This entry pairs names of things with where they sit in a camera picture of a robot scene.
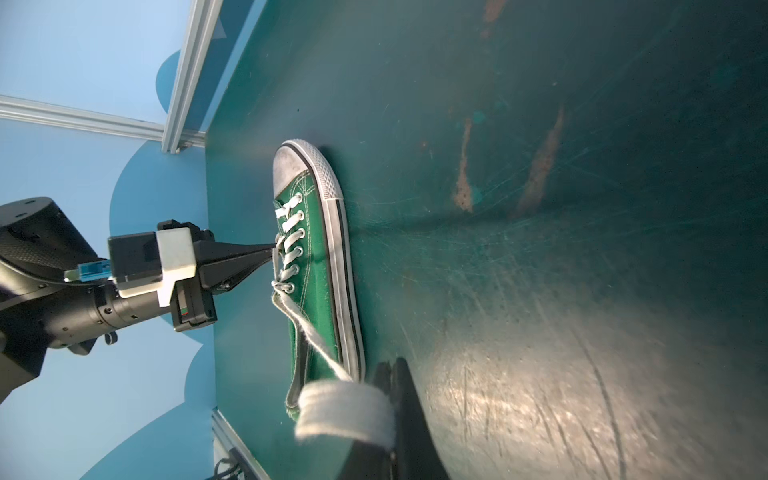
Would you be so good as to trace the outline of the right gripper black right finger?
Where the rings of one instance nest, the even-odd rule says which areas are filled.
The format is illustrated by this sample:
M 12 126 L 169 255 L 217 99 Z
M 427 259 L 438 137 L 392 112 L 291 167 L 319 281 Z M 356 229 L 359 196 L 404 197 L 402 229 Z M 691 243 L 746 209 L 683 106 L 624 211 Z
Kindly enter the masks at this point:
M 396 424 L 393 479 L 449 479 L 404 358 L 398 358 L 392 368 L 391 400 Z

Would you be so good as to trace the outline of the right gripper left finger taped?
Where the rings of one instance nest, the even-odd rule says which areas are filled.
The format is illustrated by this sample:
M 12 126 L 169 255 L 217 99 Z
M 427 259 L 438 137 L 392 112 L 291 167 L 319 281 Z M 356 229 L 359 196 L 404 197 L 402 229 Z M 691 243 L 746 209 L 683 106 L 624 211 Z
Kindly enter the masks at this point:
M 391 365 L 381 362 L 370 383 L 324 379 L 306 384 L 299 396 L 295 438 L 349 440 L 339 479 L 390 479 L 396 444 L 391 380 Z

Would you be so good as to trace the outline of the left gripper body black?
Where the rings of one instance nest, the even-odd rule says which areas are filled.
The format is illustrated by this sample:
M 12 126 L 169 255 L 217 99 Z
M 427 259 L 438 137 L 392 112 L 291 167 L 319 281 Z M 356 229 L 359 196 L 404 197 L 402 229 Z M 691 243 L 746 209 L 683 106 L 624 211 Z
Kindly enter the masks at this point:
M 182 226 L 192 232 L 195 256 L 197 241 L 215 240 L 211 231 L 189 222 L 170 220 L 161 223 L 158 230 Z M 193 278 L 175 285 L 168 307 L 159 306 L 154 293 L 123 299 L 111 283 L 72 286 L 46 305 L 41 326 L 52 348 L 67 348 L 77 355 L 88 354 L 100 337 L 111 344 L 119 330 L 164 314 L 172 317 L 177 332 L 207 327 L 217 320 L 216 308 L 213 294 L 201 288 L 198 268 Z

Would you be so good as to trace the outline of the green canvas sneaker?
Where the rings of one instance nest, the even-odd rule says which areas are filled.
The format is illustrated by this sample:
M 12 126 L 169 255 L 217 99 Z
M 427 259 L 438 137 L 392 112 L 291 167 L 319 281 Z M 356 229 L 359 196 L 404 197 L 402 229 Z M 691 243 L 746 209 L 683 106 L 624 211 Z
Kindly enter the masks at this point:
M 307 202 L 305 229 L 311 240 L 302 240 L 301 244 L 309 246 L 311 264 L 305 295 L 297 286 L 292 298 L 303 308 L 352 381 L 361 382 L 365 378 L 366 360 L 340 183 L 319 149 L 305 140 L 292 139 L 285 141 L 275 153 L 273 191 L 274 210 L 299 192 Z M 272 287 L 272 302 L 286 316 L 275 305 L 274 297 Z M 293 360 L 285 407 L 289 417 L 296 420 L 303 387 L 313 381 L 338 378 L 288 320 Z

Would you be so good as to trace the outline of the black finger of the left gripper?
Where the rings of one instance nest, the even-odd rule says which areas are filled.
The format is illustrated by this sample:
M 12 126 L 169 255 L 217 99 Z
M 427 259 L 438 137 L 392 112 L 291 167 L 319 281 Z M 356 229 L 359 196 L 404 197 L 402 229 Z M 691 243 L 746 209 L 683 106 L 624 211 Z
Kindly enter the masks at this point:
M 261 257 L 241 257 L 205 264 L 198 268 L 201 288 L 211 294 L 229 292 L 267 262 Z
M 197 241 L 196 262 L 200 268 L 218 265 L 235 270 L 258 269 L 272 260 L 274 248 L 274 243 L 241 245 Z

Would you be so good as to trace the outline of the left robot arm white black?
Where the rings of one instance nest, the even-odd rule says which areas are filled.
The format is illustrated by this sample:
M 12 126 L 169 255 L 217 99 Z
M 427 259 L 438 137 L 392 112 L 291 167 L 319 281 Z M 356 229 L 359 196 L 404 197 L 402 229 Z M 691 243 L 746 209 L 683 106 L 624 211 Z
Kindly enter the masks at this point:
M 1 396 L 36 379 L 50 349 L 89 354 L 99 338 L 169 314 L 184 332 L 216 322 L 214 296 L 271 261 L 270 244 L 216 241 L 175 220 L 108 240 L 99 257 L 50 198 L 1 208 Z

